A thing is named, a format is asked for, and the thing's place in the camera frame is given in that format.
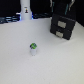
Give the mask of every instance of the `black device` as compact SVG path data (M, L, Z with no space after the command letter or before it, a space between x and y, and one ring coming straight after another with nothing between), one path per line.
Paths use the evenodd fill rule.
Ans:
M0 24L8 23L4 17L0 17Z
M72 6L70 11L67 9L67 4L60 3L52 16L50 32L67 40L72 35L73 28L76 23L76 10Z

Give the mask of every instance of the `white surface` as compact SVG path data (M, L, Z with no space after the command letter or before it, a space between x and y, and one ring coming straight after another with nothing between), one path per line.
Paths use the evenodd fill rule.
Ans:
M0 84L84 84L84 27L71 40L50 33L50 19L0 24ZM30 44L38 46L31 56Z

